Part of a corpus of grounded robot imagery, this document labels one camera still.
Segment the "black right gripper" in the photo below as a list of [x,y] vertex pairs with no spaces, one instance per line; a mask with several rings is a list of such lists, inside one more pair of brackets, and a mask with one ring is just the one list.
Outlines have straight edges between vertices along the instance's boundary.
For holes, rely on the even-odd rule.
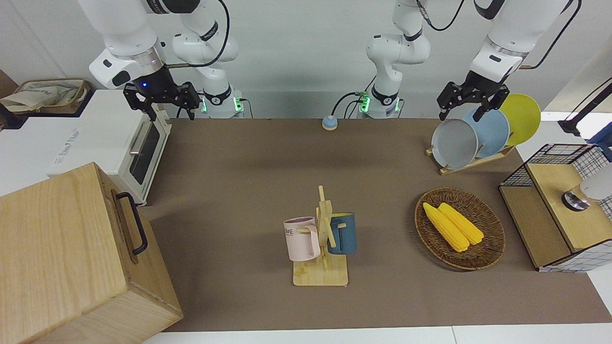
[[199,109],[200,104],[200,96],[193,84],[185,82],[178,90],[165,64],[152,74],[136,78],[133,84],[126,84],[124,96],[131,109],[146,113],[150,121],[157,119],[153,103],[179,104],[179,112],[184,109],[190,120],[195,119],[195,110]]

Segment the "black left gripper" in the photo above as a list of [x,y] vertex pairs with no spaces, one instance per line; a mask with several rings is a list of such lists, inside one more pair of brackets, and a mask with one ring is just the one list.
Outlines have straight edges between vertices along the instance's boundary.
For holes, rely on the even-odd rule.
[[445,120],[451,109],[458,106],[459,96],[466,102],[479,102],[479,107],[473,115],[473,120],[479,122],[483,116],[492,110],[497,110],[505,102],[510,90],[503,86],[502,81],[492,81],[480,74],[469,71],[461,85],[448,82],[437,97],[440,109],[439,119]]

